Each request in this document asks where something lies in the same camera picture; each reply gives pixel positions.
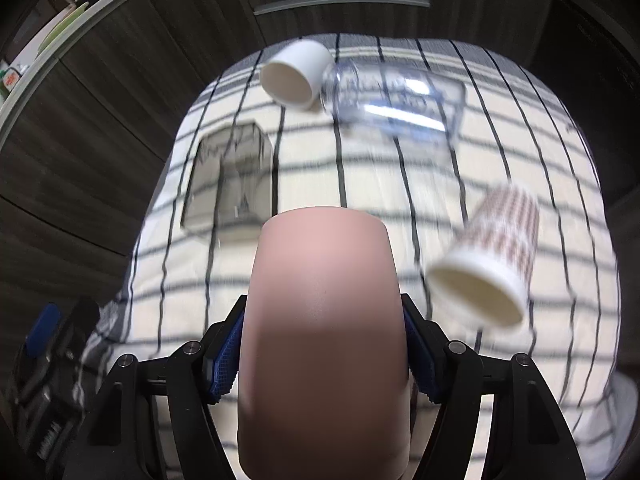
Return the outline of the pink plastic cup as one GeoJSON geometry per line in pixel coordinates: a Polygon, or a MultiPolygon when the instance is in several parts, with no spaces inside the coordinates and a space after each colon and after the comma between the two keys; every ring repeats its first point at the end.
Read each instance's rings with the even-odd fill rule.
{"type": "Polygon", "coordinates": [[[242,330],[238,445],[252,479],[398,479],[410,448],[404,315],[381,220],[271,218],[242,330]]]}

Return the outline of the patterned paper cup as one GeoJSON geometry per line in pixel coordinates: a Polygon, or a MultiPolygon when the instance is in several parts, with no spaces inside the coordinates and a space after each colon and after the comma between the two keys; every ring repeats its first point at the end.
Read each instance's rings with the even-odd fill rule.
{"type": "Polygon", "coordinates": [[[538,232],[537,197],[521,183],[498,184],[428,268],[432,295],[471,327],[517,326],[527,306],[538,232]]]}

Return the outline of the smoky grey square cup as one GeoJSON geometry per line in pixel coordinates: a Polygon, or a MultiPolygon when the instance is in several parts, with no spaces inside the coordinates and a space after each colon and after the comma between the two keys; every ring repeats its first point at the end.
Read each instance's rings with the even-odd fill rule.
{"type": "Polygon", "coordinates": [[[272,145],[256,122],[226,125],[201,138],[181,226],[219,243],[258,237],[272,214],[272,145]]]}

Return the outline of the white cup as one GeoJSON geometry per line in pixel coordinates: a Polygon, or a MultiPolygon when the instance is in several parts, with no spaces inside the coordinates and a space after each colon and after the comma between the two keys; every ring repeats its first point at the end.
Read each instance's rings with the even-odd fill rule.
{"type": "Polygon", "coordinates": [[[334,57],[323,44],[299,39],[262,66],[259,81],[278,104],[308,110],[318,98],[324,74],[333,65],[334,57]]]}

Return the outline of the clear plastic cup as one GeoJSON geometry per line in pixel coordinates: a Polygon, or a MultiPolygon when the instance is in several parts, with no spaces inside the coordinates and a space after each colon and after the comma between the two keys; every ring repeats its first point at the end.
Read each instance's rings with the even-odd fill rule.
{"type": "Polygon", "coordinates": [[[407,139],[432,150],[458,140],[465,98],[460,81],[389,62],[339,62],[320,89],[323,109],[348,132],[407,139]]]}

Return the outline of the checkered white black cloth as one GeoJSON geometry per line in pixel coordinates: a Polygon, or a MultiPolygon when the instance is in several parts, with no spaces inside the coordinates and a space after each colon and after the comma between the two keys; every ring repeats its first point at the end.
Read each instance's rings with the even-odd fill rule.
{"type": "Polygon", "coordinates": [[[286,110],[258,80],[269,50],[216,76],[178,129],[122,289],[81,356],[76,400],[90,402],[121,354],[168,356],[200,338],[247,290],[254,247],[188,234],[181,216],[201,138],[254,122],[272,144],[276,211],[346,206],[380,218],[400,287],[421,312],[480,353],[529,354],[560,402],[587,476],[606,477],[620,461],[637,396],[615,373],[622,320],[616,258],[596,167],[565,106],[518,64],[463,42],[342,34],[321,42],[338,60],[407,63],[461,81],[459,141],[430,156],[407,140],[353,136],[322,110],[286,110]],[[524,184],[540,207],[530,299],[513,332],[475,333],[426,298],[424,273],[505,180],[524,184]]]}

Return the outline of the green dish basin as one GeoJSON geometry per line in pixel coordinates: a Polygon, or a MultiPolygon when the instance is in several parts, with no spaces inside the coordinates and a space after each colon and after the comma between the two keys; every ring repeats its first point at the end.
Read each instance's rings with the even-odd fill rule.
{"type": "Polygon", "coordinates": [[[85,10],[88,9],[88,6],[89,6],[89,3],[88,2],[84,2],[83,4],[78,6],[76,9],[74,9],[72,12],[67,14],[65,18],[63,18],[61,21],[59,21],[58,24],[56,24],[50,30],[50,32],[47,34],[47,36],[44,37],[44,39],[42,40],[42,43],[38,47],[37,54],[40,54],[44,50],[46,50],[47,47],[50,46],[52,41],[54,41],[56,38],[58,38],[58,36],[60,36],[62,34],[62,32],[64,32],[64,30],[68,26],[70,26],[70,24],[73,23],[73,21],[77,20],[81,16],[81,14],[83,14],[85,12],[85,10]]]}

